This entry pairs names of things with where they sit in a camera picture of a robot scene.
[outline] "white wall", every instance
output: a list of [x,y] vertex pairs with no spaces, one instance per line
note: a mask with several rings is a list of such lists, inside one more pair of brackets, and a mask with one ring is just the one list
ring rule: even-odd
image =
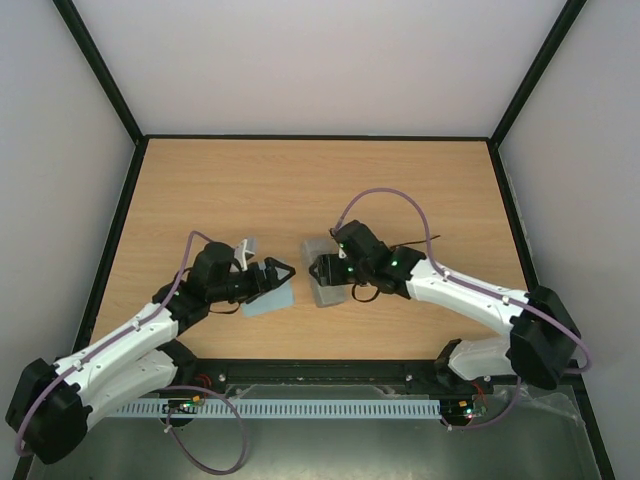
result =
[[[0,2],[0,414],[67,354],[133,145],[50,1]],[[17,462],[0,422],[0,478]]]
[[76,0],[145,133],[487,136],[564,0]]
[[640,3],[587,2],[502,147],[544,283],[594,354],[617,478],[638,477]]

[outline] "wooden tabletop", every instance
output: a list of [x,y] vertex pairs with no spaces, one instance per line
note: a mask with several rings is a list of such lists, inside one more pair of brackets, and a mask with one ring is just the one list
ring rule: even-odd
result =
[[[398,296],[315,306],[300,244],[328,235],[354,195],[378,186],[400,189],[423,207],[432,233],[441,235],[434,240],[439,262],[524,288],[483,142],[155,139],[93,340],[129,320],[171,281],[194,229],[232,246],[254,236],[257,259],[272,256],[298,270],[293,307],[251,318],[209,315],[183,334],[180,340],[199,357],[426,359],[451,339],[493,335],[454,312]],[[365,197],[349,219],[366,223],[388,245],[424,237],[413,208],[389,194]],[[192,258],[203,245],[195,244]]]

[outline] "light blue block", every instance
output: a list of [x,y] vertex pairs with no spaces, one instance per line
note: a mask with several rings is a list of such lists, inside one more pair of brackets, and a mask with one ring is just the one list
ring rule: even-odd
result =
[[[263,262],[260,262],[260,268],[264,268]],[[294,303],[293,288],[291,287],[291,280],[289,280],[275,290],[265,293],[254,302],[243,303],[241,308],[245,317],[255,317],[256,315],[290,307]]]

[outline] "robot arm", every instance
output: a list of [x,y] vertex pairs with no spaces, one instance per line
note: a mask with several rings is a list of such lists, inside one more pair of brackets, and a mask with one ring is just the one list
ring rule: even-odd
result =
[[[122,405],[172,383],[188,384],[196,357],[176,337],[204,319],[212,303],[252,302],[295,274],[294,268],[270,257],[263,269],[247,263],[254,250],[247,240],[235,250],[209,242],[170,299],[177,279],[95,344],[51,365],[42,359],[32,362],[22,372],[7,423],[19,432],[40,401],[27,419],[23,440],[50,464],[69,454],[93,426]],[[43,401],[43,392],[51,387]]]
[[381,293],[442,305],[500,335],[475,342],[452,340],[436,361],[441,383],[515,373],[541,388],[557,386],[576,345],[523,308],[535,307],[579,337],[555,292],[545,287],[525,292],[491,285],[442,265],[437,271],[423,252],[406,246],[389,248],[357,220],[332,235],[340,253],[320,255],[309,268],[321,286],[370,284]]

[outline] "gray block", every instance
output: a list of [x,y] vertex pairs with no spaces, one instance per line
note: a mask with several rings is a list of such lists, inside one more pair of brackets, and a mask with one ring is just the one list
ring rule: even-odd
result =
[[347,300],[347,289],[345,286],[321,287],[318,285],[318,282],[309,275],[309,267],[318,255],[337,252],[338,246],[329,237],[310,238],[300,245],[302,266],[304,267],[304,272],[301,272],[301,274],[309,277],[313,300],[316,302],[316,306],[320,308],[339,305]]

